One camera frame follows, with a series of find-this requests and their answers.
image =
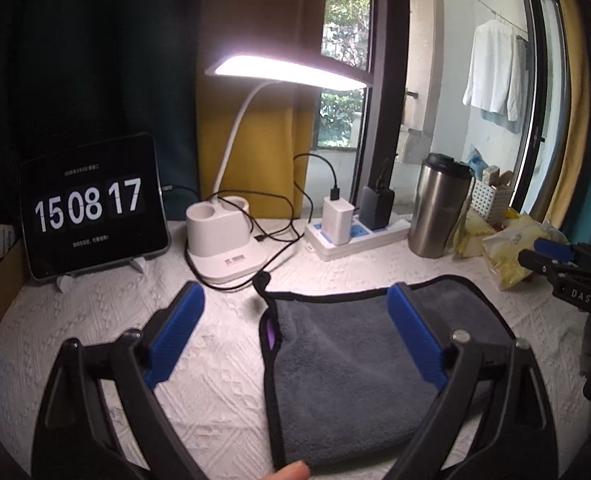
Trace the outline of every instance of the white power adapter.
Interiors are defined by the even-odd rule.
[[[343,245],[351,240],[351,224],[355,207],[339,198],[324,198],[322,205],[322,234],[334,245]]]

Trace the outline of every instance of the yellow curtain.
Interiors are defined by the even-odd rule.
[[[198,160],[203,196],[212,192],[236,113],[257,79],[206,76],[227,52],[263,44],[320,53],[325,0],[203,0],[196,78]],[[299,216],[317,89],[283,83],[262,89],[240,124],[221,189],[246,189],[288,197]],[[245,195],[257,218],[288,218],[282,200]]]
[[[591,113],[589,52],[578,0],[560,0],[560,5],[569,51],[571,113],[560,178],[546,213],[546,217],[551,218],[551,222],[558,229],[567,214],[573,191],[578,183],[587,145]]]

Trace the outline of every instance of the white tablecloth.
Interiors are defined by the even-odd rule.
[[[284,221],[264,224],[275,229]],[[170,222],[170,230],[171,249],[150,261],[144,275],[130,266],[96,272],[76,278],[66,294],[53,284],[27,284],[7,312],[0,325],[0,440],[27,470],[42,392],[63,340],[75,336],[84,344],[105,342],[129,327],[141,327],[192,278],[182,253],[184,223]],[[263,243],[270,252],[280,247],[272,240]],[[471,279],[516,334],[532,344],[555,414],[563,467],[583,443],[591,427],[577,358],[585,315],[553,298],[546,281],[499,292],[481,258],[423,259],[406,241],[327,263],[301,241],[276,265],[269,290],[312,295],[415,283],[441,274]],[[156,388],[175,430],[211,479],[255,479],[271,471],[258,341],[265,307],[251,287],[232,294],[207,290],[205,313],[172,378]],[[127,458],[143,463],[112,384],[106,393]],[[454,456],[463,456],[472,436],[472,428],[461,434]],[[341,477],[380,479],[389,466]]]

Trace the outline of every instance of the white shirt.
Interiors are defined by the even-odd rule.
[[[524,72],[517,41],[513,29],[496,20],[476,28],[463,104],[517,121],[522,108]]]

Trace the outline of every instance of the tree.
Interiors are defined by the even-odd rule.
[[[326,0],[322,53],[366,70],[371,0]],[[351,125],[364,92],[322,92],[319,146],[350,146]]]

